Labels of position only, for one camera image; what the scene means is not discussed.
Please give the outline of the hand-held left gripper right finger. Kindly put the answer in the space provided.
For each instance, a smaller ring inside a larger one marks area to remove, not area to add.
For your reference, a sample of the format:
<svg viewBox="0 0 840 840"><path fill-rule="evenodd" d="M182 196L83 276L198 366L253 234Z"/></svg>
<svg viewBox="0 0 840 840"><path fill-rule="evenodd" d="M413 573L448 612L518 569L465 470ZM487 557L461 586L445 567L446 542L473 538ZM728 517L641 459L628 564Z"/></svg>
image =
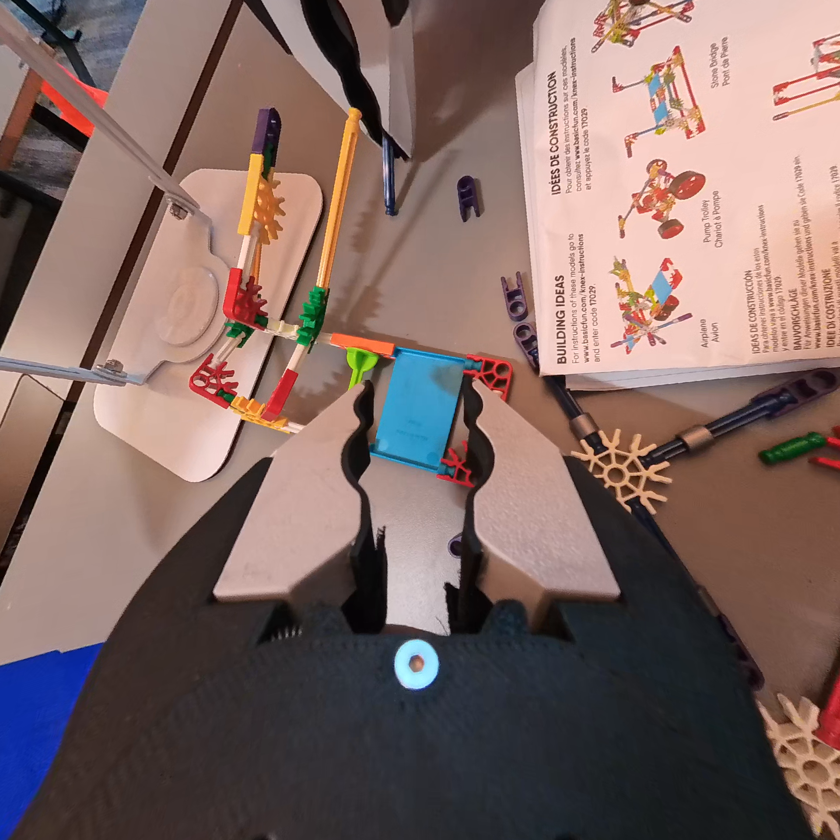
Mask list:
<svg viewBox="0 0 840 840"><path fill-rule="evenodd" d="M458 585L447 590L452 634L480 630L515 601L539 630L554 602L616 602L619 584L560 448L479 380L461 389L468 430Z"/></svg>

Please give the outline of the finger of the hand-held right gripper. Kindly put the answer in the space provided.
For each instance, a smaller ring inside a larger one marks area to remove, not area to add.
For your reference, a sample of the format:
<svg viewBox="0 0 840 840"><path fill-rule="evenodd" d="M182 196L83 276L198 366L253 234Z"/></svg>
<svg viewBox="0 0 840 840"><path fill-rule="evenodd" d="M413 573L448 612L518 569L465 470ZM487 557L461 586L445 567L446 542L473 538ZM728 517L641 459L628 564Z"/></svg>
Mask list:
<svg viewBox="0 0 840 840"><path fill-rule="evenodd" d="M373 141L383 140L382 116L361 68L361 52L340 1L265 1L288 51L342 110L357 109Z"/></svg>
<svg viewBox="0 0 840 840"><path fill-rule="evenodd" d="M342 1L353 47L344 91L371 139L388 137L395 155L413 157L416 85L413 12L408 1Z"/></svg>

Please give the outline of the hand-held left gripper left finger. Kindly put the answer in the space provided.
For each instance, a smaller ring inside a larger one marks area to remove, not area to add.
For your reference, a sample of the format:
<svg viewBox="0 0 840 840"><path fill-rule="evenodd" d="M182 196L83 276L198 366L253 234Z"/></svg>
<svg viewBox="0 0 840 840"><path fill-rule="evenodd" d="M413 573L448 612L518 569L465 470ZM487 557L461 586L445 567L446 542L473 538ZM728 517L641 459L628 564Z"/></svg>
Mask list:
<svg viewBox="0 0 840 840"><path fill-rule="evenodd" d="M350 388L280 446L213 594L220 602L338 607L350 627L385 625L384 532L360 479L371 462L371 381Z"/></svg>

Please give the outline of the colourful construction toy model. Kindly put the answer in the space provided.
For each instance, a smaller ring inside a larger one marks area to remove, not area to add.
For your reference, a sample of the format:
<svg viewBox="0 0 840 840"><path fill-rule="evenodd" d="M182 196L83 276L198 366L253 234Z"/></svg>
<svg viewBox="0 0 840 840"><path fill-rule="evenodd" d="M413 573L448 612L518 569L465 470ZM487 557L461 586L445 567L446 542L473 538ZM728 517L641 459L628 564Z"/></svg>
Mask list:
<svg viewBox="0 0 840 840"><path fill-rule="evenodd" d="M343 128L316 283L303 303L298 322L288 323L268 316L259 271L263 249L277 239L280 231L277 221L280 199L275 194L280 128L277 110L259 110L238 222L243 246L238 263L229 271L223 298L225 340L192 373L188 382L191 392L236 414L244 422L292 435L301 432L303 426L293 423L283 411L303 361L318 343L345 352L351 371L350 387L361 384L380 361L390 361L391 379L371 454L470 487L465 459L458 458L448 444L463 378L483 384L491 394L506 401L511 364L479 355L462 358L409 350L388 342L325 333L322 329L354 154L361 134L361 112L356 108L349 111ZM228 366L232 353L244 348L256 333L295 343L290 360L266 402L238 394L235 372Z"/></svg>

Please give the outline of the white book stand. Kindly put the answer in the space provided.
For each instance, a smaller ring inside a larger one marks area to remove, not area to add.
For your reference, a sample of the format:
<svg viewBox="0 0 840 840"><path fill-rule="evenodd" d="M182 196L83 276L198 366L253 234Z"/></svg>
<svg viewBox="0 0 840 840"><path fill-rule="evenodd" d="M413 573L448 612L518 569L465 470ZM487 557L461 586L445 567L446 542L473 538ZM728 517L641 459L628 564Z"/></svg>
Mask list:
<svg viewBox="0 0 840 840"><path fill-rule="evenodd" d="M243 422L191 392L192 373L223 344L223 298L243 246L238 222L247 171L202 169L180 186L59 69L9 14L2 39L137 161L164 191L167 210L136 281L111 348L111 360L87 369L2 358L2 372L92 383L101 427L175 475L203 481L224 464ZM322 215L322 191L309 175L276 173L276 240L262 251L259 284L268 316L279 320ZM238 394L251 398L273 336L256 333L228 359Z"/></svg>

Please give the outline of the blue rod cross assembly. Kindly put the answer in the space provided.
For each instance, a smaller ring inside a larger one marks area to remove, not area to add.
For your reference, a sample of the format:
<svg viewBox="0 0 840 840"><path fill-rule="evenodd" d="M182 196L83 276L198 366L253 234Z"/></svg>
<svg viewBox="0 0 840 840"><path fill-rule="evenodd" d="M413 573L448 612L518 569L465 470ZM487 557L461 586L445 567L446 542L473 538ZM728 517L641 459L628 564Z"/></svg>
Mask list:
<svg viewBox="0 0 840 840"><path fill-rule="evenodd" d="M539 345L535 329L528 322L520 322L513 327L512 333L531 367L539 373ZM617 444L621 433L615 432L614 436L608 439L592 416L586 413L578 403L567 387L563 375L543 377L543 382L566 415L573 437L581 443L586 454L595 458L595 465L601 470L600 480L605 483L605 486L608 484L608 479L612 480L613 474L625 480L624 484L631 487L635 495L624 497L619 491L619 485L613 484L610 487L613 488L616 499L630 510L635 518L675 557L676 553L655 523L654 509L646 507L647 503L643 499L642 491L645 481L654 478L659 480L658 474L655 475L655 467L664 467L666 462L677 456L703 451L714 445L719 437L759 420L775 419L792 413L806 404L836 392L839 386L838 369L806 371L793 380L756 395L747 405L730 414L706 425L693 426L679 433L666 444L645 448L639 443L639 436L636 436L631 448L623 456L624 462L620 465L616 459L618 458ZM715 612L715 616L733 647L751 690L760 690L764 686L764 677L754 658L729 620L719 611Z"/></svg>

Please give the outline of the orange plastic object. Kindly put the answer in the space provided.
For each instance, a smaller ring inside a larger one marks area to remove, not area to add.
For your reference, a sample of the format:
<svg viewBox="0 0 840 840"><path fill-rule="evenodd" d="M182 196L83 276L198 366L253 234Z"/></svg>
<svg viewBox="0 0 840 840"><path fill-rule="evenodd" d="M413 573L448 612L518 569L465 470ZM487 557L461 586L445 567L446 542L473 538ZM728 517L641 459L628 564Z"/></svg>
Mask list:
<svg viewBox="0 0 840 840"><path fill-rule="evenodd" d="M59 66L59 69L74 82L78 89L83 90L91 100L95 101L100 108L105 107L109 97L109 93L106 90L84 83L73 72L63 66ZM45 78L41 81L40 92L58 108L60 118L68 122L72 128L80 131L88 139L93 135L95 130L93 123L55 89L55 87L49 84Z"/></svg>

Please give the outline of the green short toy rod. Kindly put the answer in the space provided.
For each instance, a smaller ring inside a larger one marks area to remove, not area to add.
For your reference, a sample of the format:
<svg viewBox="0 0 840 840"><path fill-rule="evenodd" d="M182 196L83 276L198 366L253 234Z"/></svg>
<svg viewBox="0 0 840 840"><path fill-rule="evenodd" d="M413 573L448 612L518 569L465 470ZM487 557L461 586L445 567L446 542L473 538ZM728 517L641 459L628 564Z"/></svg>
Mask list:
<svg viewBox="0 0 840 840"><path fill-rule="evenodd" d="M775 444L758 453L759 460L767 466L775 466L810 454L826 446L827 438L817 432L793 437Z"/></svg>

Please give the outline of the blue plastic box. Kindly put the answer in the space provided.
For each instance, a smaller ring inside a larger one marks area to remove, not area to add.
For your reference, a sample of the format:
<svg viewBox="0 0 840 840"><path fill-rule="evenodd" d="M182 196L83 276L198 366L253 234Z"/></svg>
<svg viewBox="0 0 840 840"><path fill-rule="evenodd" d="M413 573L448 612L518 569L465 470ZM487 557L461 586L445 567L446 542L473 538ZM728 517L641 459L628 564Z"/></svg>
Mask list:
<svg viewBox="0 0 840 840"><path fill-rule="evenodd" d="M9 838L56 756L102 644L1 667L1 838Z"/></svg>

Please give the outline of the illustrated toy leaflet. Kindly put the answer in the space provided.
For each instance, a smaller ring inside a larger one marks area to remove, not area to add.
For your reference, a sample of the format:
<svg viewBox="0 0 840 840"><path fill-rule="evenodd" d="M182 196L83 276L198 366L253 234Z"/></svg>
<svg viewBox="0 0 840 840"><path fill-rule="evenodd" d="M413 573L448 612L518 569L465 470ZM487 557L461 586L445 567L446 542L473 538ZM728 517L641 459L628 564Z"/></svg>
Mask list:
<svg viewBox="0 0 840 840"><path fill-rule="evenodd" d="M719 191L730 266L755 246L766 206L775 275L805 296L805 270L831 265L818 235L838 238L838 2L545 2L533 24L534 125L542 189L560 181L544 110L546 77L570 77L589 127L589 191L604 190L613 154L625 186L605 215L620 235L695 239L701 192L645 193L645 172L702 173Z"/></svg>

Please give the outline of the cream snowflake toy connector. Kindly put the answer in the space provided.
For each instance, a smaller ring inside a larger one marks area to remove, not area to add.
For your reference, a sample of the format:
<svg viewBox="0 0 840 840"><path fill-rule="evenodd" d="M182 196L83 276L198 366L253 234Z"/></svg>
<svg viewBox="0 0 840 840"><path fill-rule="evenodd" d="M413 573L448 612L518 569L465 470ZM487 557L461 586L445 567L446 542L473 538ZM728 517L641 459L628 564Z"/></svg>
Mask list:
<svg viewBox="0 0 840 840"><path fill-rule="evenodd" d="M795 705L777 700L784 719L777 721L760 702L763 725L788 791L799 802L815 838L839 838L839 751L816 735L820 710L802 697Z"/></svg>

